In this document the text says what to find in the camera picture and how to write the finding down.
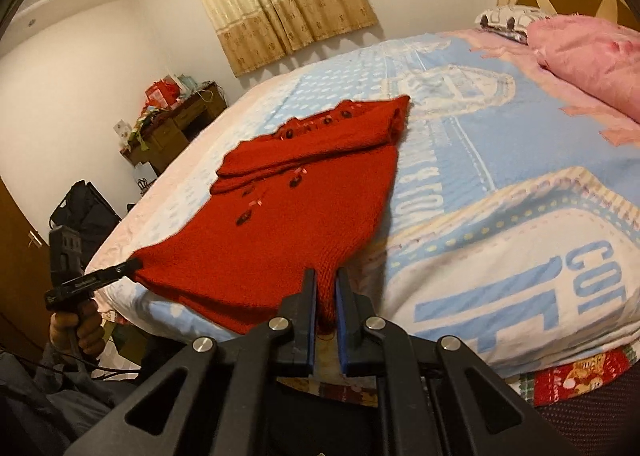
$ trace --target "bed sheet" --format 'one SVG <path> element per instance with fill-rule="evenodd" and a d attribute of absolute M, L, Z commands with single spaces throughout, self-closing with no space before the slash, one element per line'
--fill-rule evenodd
<path fill-rule="evenodd" d="M 540 69 L 526 46 L 423 35 L 258 89 L 172 164 L 91 267 L 177 232 L 239 140 L 342 99 L 409 94 L 388 212 L 348 263 L 378 313 L 420 337 L 459 336 L 502 376 L 638 340 L 640 126 Z M 100 301 L 151 333 L 235 335 L 128 279 Z"/>

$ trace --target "pink pillow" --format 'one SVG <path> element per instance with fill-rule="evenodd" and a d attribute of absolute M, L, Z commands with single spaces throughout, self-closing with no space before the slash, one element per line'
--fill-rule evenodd
<path fill-rule="evenodd" d="M 555 16 L 527 27 L 538 63 L 640 122 L 640 33 L 605 19 Z"/>

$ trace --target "metal bolt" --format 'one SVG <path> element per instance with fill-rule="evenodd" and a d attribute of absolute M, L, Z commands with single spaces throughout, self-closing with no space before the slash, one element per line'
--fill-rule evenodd
<path fill-rule="evenodd" d="M 447 351 L 457 351 L 460 349 L 461 343 L 458 337 L 447 335 L 440 340 L 441 346 Z"/>
<path fill-rule="evenodd" d="M 193 346 L 193 349 L 196 350 L 198 353 L 204 353 L 212 349 L 213 340 L 211 340 L 209 337 L 198 337 L 196 340 L 193 341 L 192 346 Z"/>
<path fill-rule="evenodd" d="M 386 326 L 386 322 L 382 317 L 373 316 L 369 317 L 364 325 L 370 330 L 382 330 Z"/>
<path fill-rule="evenodd" d="M 286 330 L 289 327 L 289 321 L 284 317 L 274 317 L 269 321 L 269 328 L 273 331 Z"/>

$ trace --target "door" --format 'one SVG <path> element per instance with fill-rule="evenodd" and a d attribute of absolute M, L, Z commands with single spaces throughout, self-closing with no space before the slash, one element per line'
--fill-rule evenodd
<path fill-rule="evenodd" d="M 0 179 L 0 344 L 31 360 L 49 339 L 49 247 Z"/>

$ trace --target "folded red garment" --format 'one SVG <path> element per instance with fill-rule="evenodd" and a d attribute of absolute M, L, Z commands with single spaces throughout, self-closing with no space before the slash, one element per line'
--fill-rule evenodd
<path fill-rule="evenodd" d="M 318 284 L 334 323 L 335 271 L 373 236 L 392 187 L 408 96 L 344 100 L 227 153 L 211 198 L 175 236 L 133 253 L 135 279 L 238 333 Z"/>

